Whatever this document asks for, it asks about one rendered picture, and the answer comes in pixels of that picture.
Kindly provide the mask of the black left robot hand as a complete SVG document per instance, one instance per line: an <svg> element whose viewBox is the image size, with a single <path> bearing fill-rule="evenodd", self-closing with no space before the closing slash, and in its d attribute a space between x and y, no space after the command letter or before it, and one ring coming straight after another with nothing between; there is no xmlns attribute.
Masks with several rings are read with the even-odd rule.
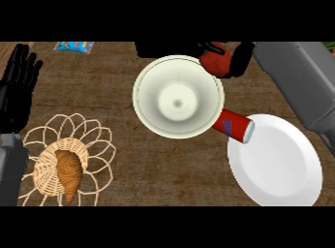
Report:
<svg viewBox="0 0 335 248"><path fill-rule="evenodd" d="M42 65L29 45L17 44L0 79L0 134L17 134L27 125Z"/></svg>

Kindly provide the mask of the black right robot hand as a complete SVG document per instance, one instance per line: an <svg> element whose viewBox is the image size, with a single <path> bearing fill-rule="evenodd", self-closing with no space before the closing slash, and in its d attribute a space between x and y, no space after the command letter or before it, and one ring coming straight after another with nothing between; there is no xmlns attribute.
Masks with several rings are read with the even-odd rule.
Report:
<svg viewBox="0 0 335 248"><path fill-rule="evenodd" d="M188 55L200 60L201 55L205 51L211 51L217 54L223 54L223 49L214 45L214 42L204 41L164 41L164 42L148 42L138 41L135 43L138 56L141 58L161 58L169 55ZM230 71L225 77L220 78L239 78L247 71L253 51L254 43L242 42L230 53Z"/></svg>

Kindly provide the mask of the cream bowl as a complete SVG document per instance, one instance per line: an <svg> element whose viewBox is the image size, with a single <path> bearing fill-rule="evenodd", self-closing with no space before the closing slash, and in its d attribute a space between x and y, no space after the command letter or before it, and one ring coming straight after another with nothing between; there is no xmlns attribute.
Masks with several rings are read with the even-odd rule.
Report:
<svg viewBox="0 0 335 248"><path fill-rule="evenodd" d="M166 138L189 139L216 124L225 103L223 86L197 58L170 55L142 70L132 99L146 128Z"/></svg>

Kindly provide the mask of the white plate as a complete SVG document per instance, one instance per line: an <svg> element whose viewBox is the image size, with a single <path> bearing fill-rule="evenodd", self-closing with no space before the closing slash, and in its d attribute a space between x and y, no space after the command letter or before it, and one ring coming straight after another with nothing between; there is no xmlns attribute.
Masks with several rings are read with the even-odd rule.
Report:
<svg viewBox="0 0 335 248"><path fill-rule="evenodd" d="M260 205L307 206L322 191L322 165L301 130L281 117L253 114L248 143L228 142L228 160L238 184Z"/></svg>

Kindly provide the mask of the red can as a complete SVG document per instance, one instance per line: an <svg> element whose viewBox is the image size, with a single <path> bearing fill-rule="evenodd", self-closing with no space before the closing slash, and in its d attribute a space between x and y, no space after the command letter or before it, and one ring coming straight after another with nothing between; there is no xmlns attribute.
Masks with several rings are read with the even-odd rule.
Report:
<svg viewBox="0 0 335 248"><path fill-rule="evenodd" d="M248 143L256 130L256 122L225 108L216 121L214 129L239 142Z"/></svg>

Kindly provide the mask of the blue and orange packet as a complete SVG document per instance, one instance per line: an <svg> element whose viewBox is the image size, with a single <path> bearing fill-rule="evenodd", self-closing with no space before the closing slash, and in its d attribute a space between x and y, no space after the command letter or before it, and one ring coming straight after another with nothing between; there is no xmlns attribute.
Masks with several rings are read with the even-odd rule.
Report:
<svg viewBox="0 0 335 248"><path fill-rule="evenodd" d="M58 51L73 51L89 54L92 51L95 43L93 42L58 42L55 44L55 50Z"/></svg>

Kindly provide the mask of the wicker basket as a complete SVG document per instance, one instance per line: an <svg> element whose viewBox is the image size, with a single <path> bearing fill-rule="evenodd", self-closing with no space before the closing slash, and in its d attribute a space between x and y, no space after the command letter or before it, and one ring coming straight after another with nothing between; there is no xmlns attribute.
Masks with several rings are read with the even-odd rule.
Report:
<svg viewBox="0 0 335 248"><path fill-rule="evenodd" d="M114 177L117 157L113 129L80 113L57 114L43 125L24 133L29 169L24 174L20 205L96 206ZM80 186L73 201L58 176L57 151L68 151L82 166Z"/></svg>

